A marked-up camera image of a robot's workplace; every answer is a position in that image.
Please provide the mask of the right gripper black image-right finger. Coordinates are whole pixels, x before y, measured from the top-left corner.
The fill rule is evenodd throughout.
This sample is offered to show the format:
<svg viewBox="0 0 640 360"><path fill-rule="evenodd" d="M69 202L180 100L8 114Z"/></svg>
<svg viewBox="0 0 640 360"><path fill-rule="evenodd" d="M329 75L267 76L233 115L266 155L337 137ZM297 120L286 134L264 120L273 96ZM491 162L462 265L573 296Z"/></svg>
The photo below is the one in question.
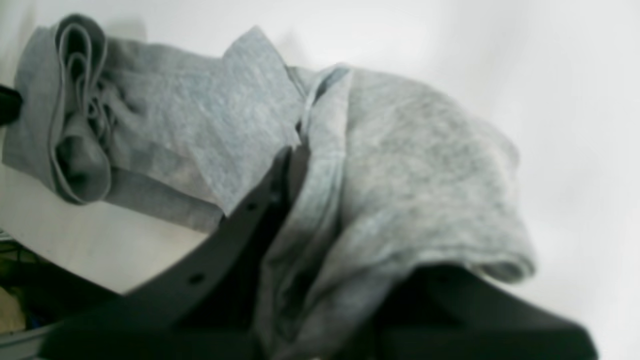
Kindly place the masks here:
<svg viewBox="0 0 640 360"><path fill-rule="evenodd" d="M345 347L347 360L596 360L583 326L467 269L420 268Z"/></svg>

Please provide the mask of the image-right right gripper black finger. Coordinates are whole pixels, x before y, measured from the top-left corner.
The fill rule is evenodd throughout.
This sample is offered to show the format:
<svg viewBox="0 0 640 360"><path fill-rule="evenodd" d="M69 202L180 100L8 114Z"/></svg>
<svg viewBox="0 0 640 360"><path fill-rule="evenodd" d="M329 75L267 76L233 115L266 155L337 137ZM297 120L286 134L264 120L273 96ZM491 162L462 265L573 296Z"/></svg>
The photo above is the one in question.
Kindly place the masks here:
<svg viewBox="0 0 640 360"><path fill-rule="evenodd" d="M64 322L46 360L263 360L252 321L261 262L304 180L309 149L286 146L217 231L135 290Z"/></svg>

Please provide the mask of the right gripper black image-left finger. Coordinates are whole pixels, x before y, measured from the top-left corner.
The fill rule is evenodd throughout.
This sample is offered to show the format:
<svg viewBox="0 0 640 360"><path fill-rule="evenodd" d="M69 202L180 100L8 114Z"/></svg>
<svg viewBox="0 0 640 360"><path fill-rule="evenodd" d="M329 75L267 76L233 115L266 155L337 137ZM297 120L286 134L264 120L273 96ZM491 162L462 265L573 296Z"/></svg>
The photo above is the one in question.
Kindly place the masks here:
<svg viewBox="0 0 640 360"><path fill-rule="evenodd" d="M6 126L18 119L23 98L18 91L0 85L0 125Z"/></svg>

